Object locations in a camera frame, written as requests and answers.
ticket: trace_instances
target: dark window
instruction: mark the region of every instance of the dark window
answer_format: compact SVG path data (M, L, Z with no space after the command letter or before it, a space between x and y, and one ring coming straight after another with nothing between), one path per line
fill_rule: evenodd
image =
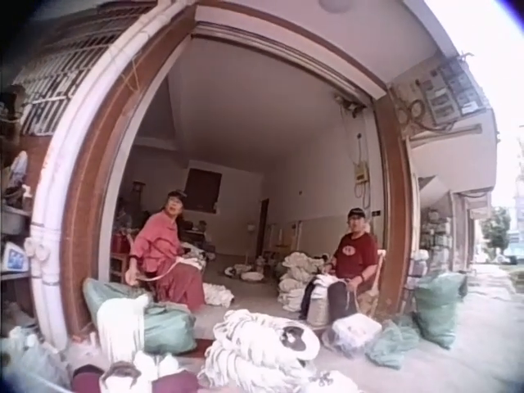
M188 210L216 213L216 202L219 199L222 174L209 170L189 170L186 181L186 203Z

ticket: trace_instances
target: sky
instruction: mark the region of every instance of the sky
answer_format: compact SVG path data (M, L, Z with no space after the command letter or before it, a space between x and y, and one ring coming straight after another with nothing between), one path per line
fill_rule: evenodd
M455 47L468 57L497 119L497 183L493 206L512 206L517 136L524 134L524 28L495 0L425 0Z

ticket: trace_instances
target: woman in pink shirt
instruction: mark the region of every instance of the woman in pink shirt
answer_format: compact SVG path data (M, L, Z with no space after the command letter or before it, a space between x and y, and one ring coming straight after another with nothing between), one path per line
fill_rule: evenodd
M195 311L204 305L201 272L190 264L176 263L183 254L175 223L182 214L183 197L182 192L170 192L164 209L146 222L131 247L125 280L136 286L140 272L160 277L155 281L158 301L185 304Z

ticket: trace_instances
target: yellow electrical box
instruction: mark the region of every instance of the yellow electrical box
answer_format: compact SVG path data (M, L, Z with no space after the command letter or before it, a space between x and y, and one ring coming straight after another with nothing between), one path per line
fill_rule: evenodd
M357 184L365 184L369 181L368 163L360 161L355 164L355 182Z

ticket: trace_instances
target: t-shirt logo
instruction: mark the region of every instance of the t-shirt logo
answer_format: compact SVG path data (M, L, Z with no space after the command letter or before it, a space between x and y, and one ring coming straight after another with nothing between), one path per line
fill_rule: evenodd
M355 254L355 248L353 246L345 246L342 248L342 253L347 256L352 256Z

